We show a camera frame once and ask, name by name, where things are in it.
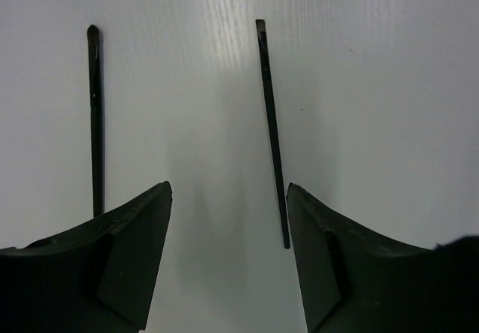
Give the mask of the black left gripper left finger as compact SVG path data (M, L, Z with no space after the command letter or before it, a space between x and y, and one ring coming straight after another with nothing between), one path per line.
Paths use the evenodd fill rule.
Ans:
M1 330L144 331L172 202L165 181L69 230L3 248Z

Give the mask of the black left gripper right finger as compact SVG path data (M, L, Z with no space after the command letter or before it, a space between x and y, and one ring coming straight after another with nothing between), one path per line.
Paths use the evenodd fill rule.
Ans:
M419 248L290 184L287 207L309 332L476 332L478 238Z

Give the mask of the black small-head makeup brush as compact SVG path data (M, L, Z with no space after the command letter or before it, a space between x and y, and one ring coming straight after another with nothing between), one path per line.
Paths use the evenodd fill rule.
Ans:
M87 29L88 67L91 107L91 163L94 217L104 210L103 152L103 84L100 57L100 30L95 25Z

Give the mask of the thin black eyeliner pencil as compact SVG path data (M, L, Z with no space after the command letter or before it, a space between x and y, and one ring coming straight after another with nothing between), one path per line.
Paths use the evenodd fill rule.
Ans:
M287 218L287 205L284 191L284 177L281 164L281 150L278 134L278 122L275 110L275 98L272 85L272 74L269 62L266 22L263 19L256 19L255 25L257 30L258 51L260 56L260 71L263 84L263 98L266 111L266 121L269 132L269 143L272 154L275 189L277 194L278 210L281 222L281 235L284 248L290 249L290 230Z

